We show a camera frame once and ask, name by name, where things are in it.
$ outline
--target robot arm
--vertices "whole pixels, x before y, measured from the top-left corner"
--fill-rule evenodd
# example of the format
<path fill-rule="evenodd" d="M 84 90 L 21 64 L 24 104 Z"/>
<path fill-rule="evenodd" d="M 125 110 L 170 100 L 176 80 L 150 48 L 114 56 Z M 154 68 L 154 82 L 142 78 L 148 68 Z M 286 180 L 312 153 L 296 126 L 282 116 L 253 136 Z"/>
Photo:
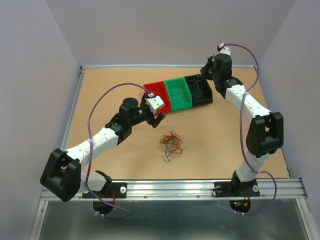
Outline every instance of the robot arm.
<path fill-rule="evenodd" d="M 206 65 L 201 69 L 201 76 L 214 81 L 216 91 L 241 110 L 246 88 L 238 78 L 232 76 L 230 49 L 222 43 L 217 50 L 217 55 L 207 59 Z M 263 107 L 249 93 L 245 96 L 243 116 L 250 123 L 246 137 L 248 151 L 245 156 L 249 164 L 259 172 L 265 160 L 283 146 L 283 116 Z M 221 189 L 215 193 L 216 197 L 242 197 L 257 184 L 256 178 L 257 173 L 243 161 L 233 173 L 231 182 L 221 183 Z"/>
<path fill-rule="evenodd" d="M 117 113 L 97 134 L 92 137 L 92 159 L 106 150 L 122 143 L 131 133 L 132 127 L 146 121 L 153 128 L 165 118 L 157 110 L 164 106 L 159 96 L 145 93 L 140 106 L 134 98 L 126 98 Z M 54 150 L 47 161 L 40 183 L 59 197 L 63 202 L 69 201 L 78 192 L 86 192 L 86 174 L 81 173 L 89 163 L 90 140 L 62 151 Z M 111 182 L 111 178 L 101 171 L 91 173 L 88 184 L 93 191 L 101 191 Z"/>

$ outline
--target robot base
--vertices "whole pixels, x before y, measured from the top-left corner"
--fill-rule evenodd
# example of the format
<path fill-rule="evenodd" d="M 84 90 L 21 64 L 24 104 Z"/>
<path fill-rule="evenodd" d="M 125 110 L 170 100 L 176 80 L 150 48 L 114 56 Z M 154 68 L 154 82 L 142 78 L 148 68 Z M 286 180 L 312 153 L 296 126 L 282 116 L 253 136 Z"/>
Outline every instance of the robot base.
<path fill-rule="evenodd" d="M 233 173 L 231 181 L 219 181 L 215 186 L 212 195 L 216 198 L 232 197 L 259 197 L 259 187 L 257 180 L 241 182 L 236 174 Z"/>
<path fill-rule="evenodd" d="M 115 197 L 117 199 L 125 199 L 127 197 L 127 192 L 122 193 L 121 188 L 127 189 L 128 184 L 126 182 L 110 182 L 109 184 L 106 183 L 101 191 L 95 191 L 94 193 L 102 198 L 102 199 L 112 199 L 112 192 L 111 190 L 114 189 Z M 94 199 L 95 197 L 92 196 L 90 192 L 82 194 L 83 199 Z"/>

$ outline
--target gray wall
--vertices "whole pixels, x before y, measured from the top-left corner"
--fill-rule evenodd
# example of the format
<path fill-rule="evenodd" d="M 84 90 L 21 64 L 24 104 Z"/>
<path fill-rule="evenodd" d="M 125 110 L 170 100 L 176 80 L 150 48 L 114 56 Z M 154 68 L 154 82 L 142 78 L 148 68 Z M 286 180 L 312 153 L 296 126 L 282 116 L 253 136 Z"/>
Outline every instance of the gray wall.
<path fill-rule="evenodd" d="M 297 0 L 261 62 L 268 106 L 284 115 L 283 153 L 320 228 L 320 2 Z"/>
<path fill-rule="evenodd" d="M 204 64 L 221 42 L 259 59 L 294 0 L 46 0 L 81 66 Z M 235 64 L 252 64 L 234 49 Z"/>
<path fill-rule="evenodd" d="M 44 0 L 2 0 L 0 33 L 0 239 L 25 240 L 79 67 Z"/>

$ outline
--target wooden table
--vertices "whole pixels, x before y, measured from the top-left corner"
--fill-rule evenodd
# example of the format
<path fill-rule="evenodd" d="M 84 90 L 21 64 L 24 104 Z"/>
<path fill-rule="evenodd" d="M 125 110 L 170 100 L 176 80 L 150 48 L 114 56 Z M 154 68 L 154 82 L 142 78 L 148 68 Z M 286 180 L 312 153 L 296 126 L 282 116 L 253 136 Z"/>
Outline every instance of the wooden table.
<path fill-rule="evenodd" d="M 116 84 L 132 82 L 140 85 L 167 79 L 184 77 L 199 72 L 196 68 L 181 69 L 89 69 L 86 70 L 75 115 L 72 122 L 68 148 L 89 138 L 87 120 L 97 99 Z M 256 77 L 253 69 L 234 69 L 233 75 L 246 87 Z M 92 163 L 92 171 L 101 170 L 113 179 L 229 179 L 241 164 L 239 111 L 230 102 L 213 91 L 213 103 L 169 113 L 160 125 L 153 129 L 141 123 L 119 146 L 101 154 Z M 119 111 L 123 99 L 141 100 L 144 91 L 134 86 L 122 86 L 111 91 L 97 106 L 91 119 L 92 133 L 97 133 Z M 250 93 L 266 107 L 260 85 Z M 249 123 L 244 120 L 244 136 Z M 182 154 L 176 154 L 170 162 L 164 162 L 160 137 L 175 130 L 184 135 Z M 289 174 L 281 150 L 273 154 L 263 165 L 276 178 L 288 178 Z"/>

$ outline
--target metal frame edge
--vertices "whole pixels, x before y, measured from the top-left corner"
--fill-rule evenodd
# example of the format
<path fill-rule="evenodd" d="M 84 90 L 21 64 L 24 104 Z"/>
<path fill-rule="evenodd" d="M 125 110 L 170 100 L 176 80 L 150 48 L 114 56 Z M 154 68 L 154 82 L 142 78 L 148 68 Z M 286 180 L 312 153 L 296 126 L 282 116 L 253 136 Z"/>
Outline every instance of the metal frame edge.
<path fill-rule="evenodd" d="M 70 129 L 71 129 L 71 126 L 72 126 L 72 122 L 74 120 L 76 106 L 77 106 L 77 103 L 78 103 L 79 94 L 80 94 L 80 90 L 81 90 L 81 87 L 82 87 L 82 83 L 83 83 L 84 78 L 85 78 L 85 74 L 86 74 L 86 71 L 82 69 L 81 72 L 80 72 L 79 81 L 78 81 L 78 84 L 77 84 L 77 87 L 76 87 L 76 91 L 75 91 L 75 95 L 74 95 L 74 99 L 73 99 L 73 103 L 72 103 L 70 116 L 69 116 L 69 119 L 68 119 L 68 122 L 67 122 L 67 125 L 66 125 L 66 128 L 65 128 L 64 137 L 63 137 L 62 144 L 61 144 L 61 149 L 65 149 L 66 148 L 66 145 L 67 145 L 68 140 L 69 140 Z"/>
<path fill-rule="evenodd" d="M 38 209 L 36 211 L 36 215 L 35 215 L 34 222 L 32 225 L 32 230 L 31 230 L 29 240 L 39 240 L 42 226 L 45 221 L 48 203 L 49 203 L 49 201 L 40 201 L 39 202 Z"/>
<path fill-rule="evenodd" d="M 317 227 L 314 222 L 312 214 L 309 212 L 307 202 L 305 199 L 296 199 L 302 221 L 308 235 L 309 240 L 320 240 Z"/>
<path fill-rule="evenodd" d="M 202 68 L 202 64 L 111 64 L 82 66 L 82 70 L 89 69 L 181 69 L 181 68 Z M 232 65 L 233 68 L 254 69 L 255 65 Z"/>

